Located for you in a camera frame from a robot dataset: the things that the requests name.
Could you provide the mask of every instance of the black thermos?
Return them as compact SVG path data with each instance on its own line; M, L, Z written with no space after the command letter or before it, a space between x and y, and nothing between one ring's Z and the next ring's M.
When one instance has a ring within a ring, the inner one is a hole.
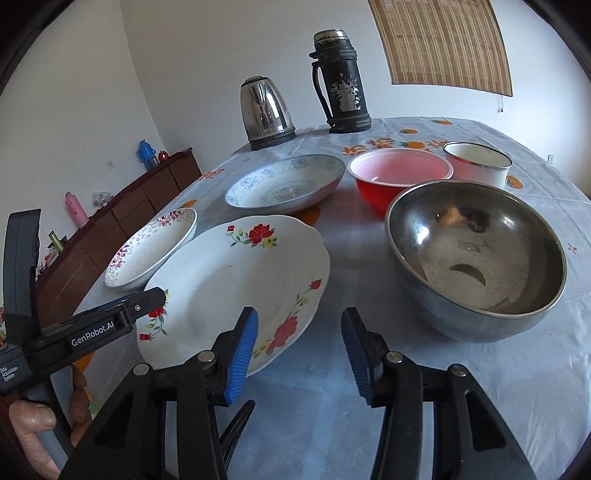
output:
M310 53L316 59L312 63L312 81L330 132L347 134L367 130L371 127L371 117L357 68L357 52L349 37L342 30L323 30L314 35L314 48L316 51ZM322 68L330 108L320 90L318 68Z

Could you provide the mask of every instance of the human hand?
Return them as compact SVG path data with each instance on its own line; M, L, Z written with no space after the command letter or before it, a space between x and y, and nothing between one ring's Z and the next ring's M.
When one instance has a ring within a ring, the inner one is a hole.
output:
M74 390L70 399L70 414L75 422L70 441L75 447L92 421L89 400L86 395L86 378L80 370L73 367ZM56 480L60 471L41 444L37 433L53 430L56 416L49 407L24 400L10 405L10 421L18 440L21 442L28 462L40 476Z

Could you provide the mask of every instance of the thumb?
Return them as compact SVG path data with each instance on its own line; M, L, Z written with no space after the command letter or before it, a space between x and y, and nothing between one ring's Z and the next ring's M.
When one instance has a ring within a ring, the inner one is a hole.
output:
M57 479L60 471L37 436L38 432L46 432L55 427L56 416L51 409L37 403L17 400L10 405L8 415L33 470L44 478Z

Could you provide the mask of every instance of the wooden dresser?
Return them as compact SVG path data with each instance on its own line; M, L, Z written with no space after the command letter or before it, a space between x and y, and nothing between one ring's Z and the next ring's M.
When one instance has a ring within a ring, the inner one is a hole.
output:
M41 326L71 317L119 247L200 176L191 148L175 153L91 216L36 283Z

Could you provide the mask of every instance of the tablecloth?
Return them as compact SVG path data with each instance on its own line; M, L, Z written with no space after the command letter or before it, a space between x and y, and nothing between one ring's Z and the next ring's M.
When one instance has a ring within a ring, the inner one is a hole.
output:
M245 173L288 156L325 153L349 161L374 148L407 147L442 155L447 141L491 145L514 161L506 189L535 208L560 238L568 261L564 295L531 330L496 343L452 341L413 317L388 263L383 220L348 173L319 204L315 228L330 254L330 278L319 309L302 337L246 381L241 401L256 409L229 468L243 480L369 478L383 409L371 409L355 386L340 335L344 308L359 309L368 329L415 363L446 369L459 362L479 381L530 460L539 480L558 478L591 429L591 203L555 168L510 137L476 121L444 118L374 119L355 134L305 129L277 147L248 146L194 182L163 212L197 200L197 233L236 219L223 196ZM102 278L79 311L118 294ZM90 392L106 400L142 361L133 334L97 351L87 370ZM218 409L220 428L237 407ZM431 478L432 408L424 413L420 478Z

